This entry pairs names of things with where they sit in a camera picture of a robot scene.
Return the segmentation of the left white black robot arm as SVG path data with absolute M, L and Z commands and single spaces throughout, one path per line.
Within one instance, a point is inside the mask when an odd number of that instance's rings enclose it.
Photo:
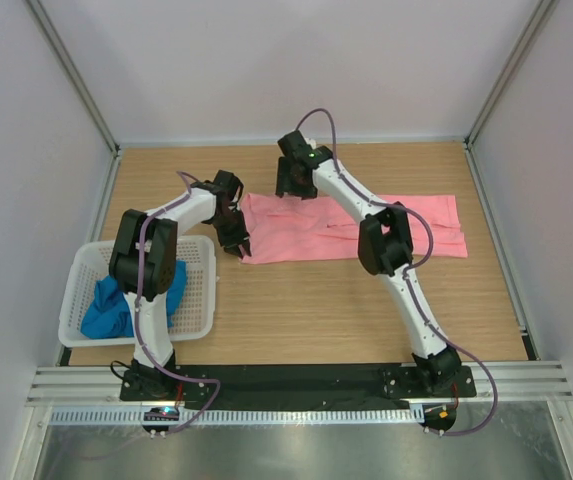
M 109 262 L 131 314 L 135 338 L 133 360 L 122 376 L 121 395 L 165 400 L 184 381 L 175 368 L 166 307 L 176 273 L 179 236 L 198 224 L 215 228 L 225 253 L 240 259 L 251 255 L 250 236 L 239 208 L 243 183 L 220 170 L 212 181 L 182 172 L 187 191 L 150 211 L 130 209 L 121 219 Z

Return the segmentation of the pink t shirt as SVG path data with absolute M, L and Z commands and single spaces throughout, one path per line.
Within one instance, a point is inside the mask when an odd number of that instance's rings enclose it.
M 453 195 L 384 195 L 382 199 L 400 202 L 427 221 L 435 256 L 468 256 Z M 245 264 L 357 257 L 358 225 L 330 197 L 301 200 L 248 193 L 242 199 L 241 210 L 250 235 L 251 254 L 242 259 Z

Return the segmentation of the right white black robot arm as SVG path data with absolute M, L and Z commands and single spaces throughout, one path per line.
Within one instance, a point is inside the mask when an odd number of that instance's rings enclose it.
M 452 391 L 462 361 L 448 342 L 422 292 L 413 266 L 413 240 L 403 204 L 387 203 L 359 183 L 326 146 L 315 146 L 298 130 L 278 140 L 276 194 L 313 199 L 323 193 L 336 201 L 358 227 L 358 259 L 382 281 L 395 302 L 416 368 L 427 395 Z

